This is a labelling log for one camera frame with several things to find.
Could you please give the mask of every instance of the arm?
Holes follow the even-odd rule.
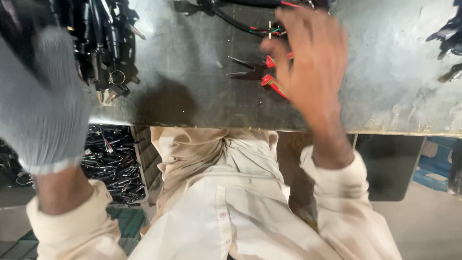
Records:
[[[401,259],[383,216],[368,199],[366,168],[340,123],[338,90],[347,65],[347,33],[331,16],[308,9],[278,10],[294,52],[266,39],[262,48],[277,61],[277,78],[313,133],[301,167],[316,182],[320,236],[343,259]]]
[[[37,196],[27,215],[39,240],[39,259],[124,260],[117,220],[106,212],[106,185],[88,181],[79,166],[35,176]]]
[[[80,170],[91,106],[77,77],[73,41],[64,29],[35,35],[35,73],[0,37],[0,136],[36,179],[27,214],[39,259],[125,259],[106,207],[104,183]]]

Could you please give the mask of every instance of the sleeve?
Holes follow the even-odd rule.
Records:
[[[39,244],[39,260],[125,260],[119,246],[117,220],[106,212],[112,201],[101,181],[90,180],[92,196],[78,208],[63,215],[49,216],[39,209],[38,198],[27,204],[27,215]]]
[[[385,218],[372,209],[366,167],[354,151],[354,161],[340,170],[315,166],[313,146],[302,151],[301,168],[315,181],[319,235],[345,260],[401,259]]]

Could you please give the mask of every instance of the red plier handle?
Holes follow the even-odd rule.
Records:
[[[293,52],[287,53],[287,56],[289,57],[290,60],[293,59]],[[276,67],[276,63],[274,63],[273,58],[271,56],[267,55],[266,56],[266,66],[268,68]],[[261,78],[261,83],[260,85],[269,85],[271,88],[273,88],[279,95],[285,97],[286,99],[289,99],[286,96],[286,93],[284,92],[284,89],[282,88],[281,84],[270,74],[266,74]]]

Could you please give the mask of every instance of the key ring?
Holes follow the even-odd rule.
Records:
[[[122,82],[120,82],[120,83],[114,82],[113,74],[114,74],[115,72],[122,73],[122,76],[123,76]],[[112,84],[114,84],[114,85],[121,85],[121,84],[124,83],[124,82],[125,82],[125,74],[124,74],[122,71],[120,71],[120,70],[115,70],[115,71],[113,71],[113,72],[111,72],[111,73],[109,74],[109,83],[112,83]]]

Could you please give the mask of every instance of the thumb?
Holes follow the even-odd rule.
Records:
[[[290,63],[285,42],[279,39],[266,38],[261,43],[260,49],[274,58],[276,78],[284,87],[285,84],[288,84],[290,78]]]
[[[79,87],[73,41],[64,29],[50,26],[38,33],[35,62],[53,91],[66,92]]]

